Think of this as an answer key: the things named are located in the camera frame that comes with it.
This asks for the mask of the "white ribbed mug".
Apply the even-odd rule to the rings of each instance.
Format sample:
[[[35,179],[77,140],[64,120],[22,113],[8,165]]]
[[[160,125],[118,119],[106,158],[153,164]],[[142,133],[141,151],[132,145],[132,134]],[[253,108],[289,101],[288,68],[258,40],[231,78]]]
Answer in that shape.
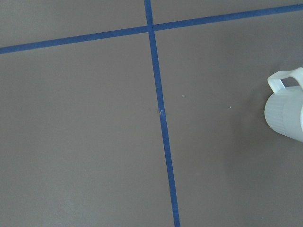
[[[298,85],[285,87],[282,80],[293,78]],[[278,71],[268,84],[273,94],[266,102],[264,115],[268,126],[275,132],[303,141],[303,69]]]

